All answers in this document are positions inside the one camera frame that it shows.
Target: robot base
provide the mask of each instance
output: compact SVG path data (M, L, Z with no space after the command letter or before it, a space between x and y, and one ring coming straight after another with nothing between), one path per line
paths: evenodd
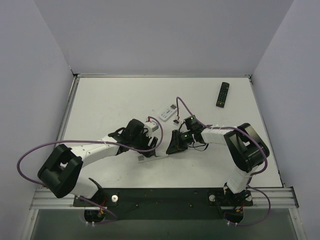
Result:
M221 207L240 207L243 203L246 207L253 206L252 200L228 199L222 187L101 188L91 201L103 203L119 220L214 220L224 218ZM76 198L73 206L91 207ZM85 210L84 216L88 222L112 219L108 213L101 215L99 210Z

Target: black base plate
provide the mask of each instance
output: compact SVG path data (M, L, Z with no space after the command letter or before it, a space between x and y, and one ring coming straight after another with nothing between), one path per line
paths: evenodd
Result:
M235 207L224 198L222 187L217 188L104 188L107 208L120 220L212 220L223 216L216 202L209 200L215 195L221 207ZM116 203L111 196L117 195ZM245 206L252 206L245 201ZM90 204L74 198L74 207Z

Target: screw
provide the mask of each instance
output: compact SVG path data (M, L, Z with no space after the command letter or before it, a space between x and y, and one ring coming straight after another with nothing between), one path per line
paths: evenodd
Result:
M214 202L214 201L216 200L216 196L213 195L213 194L211 194L211 195L209 196L209 200L210 200L210 202Z

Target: white small object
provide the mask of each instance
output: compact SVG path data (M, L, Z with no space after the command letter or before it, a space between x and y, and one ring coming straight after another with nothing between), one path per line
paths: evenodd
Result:
M159 118L166 122L175 112L178 110L177 105L172 104L170 107L168 107L163 113L159 115Z
M216 200L216 196L213 195L213 194L211 194L211 195L209 196L209 200L210 200L210 202L214 202L214 201Z
M151 137L152 133L159 129L159 124L155 121L147 121L144 123L144 128L148 129L146 136Z
M113 203L118 202L118 196L117 196L117 195L113 195L113 196L111 197L111 201L112 201Z
M252 201L252 196L248 196L245 200L247 200L248 202Z

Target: white table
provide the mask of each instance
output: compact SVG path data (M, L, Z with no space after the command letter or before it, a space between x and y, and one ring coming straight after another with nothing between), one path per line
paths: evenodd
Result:
M230 88L224 108L219 108L216 101L222 82L230 83ZM80 78L64 139L98 140L126 127L133 118L142 122L146 116L158 118L176 102L176 96L206 124L250 123L271 152L248 78ZM180 118L188 117L183 105L179 107ZM164 138L159 150L165 151L170 143L176 128L173 119L160 121ZM228 148L218 144L210 144L203 152L190 148L145 163L138 163L138 156L128 151L108 157L86 166L81 175L95 179L104 188L214 188L222 187L235 167ZM251 185L282 187L272 152L267 170L253 177Z

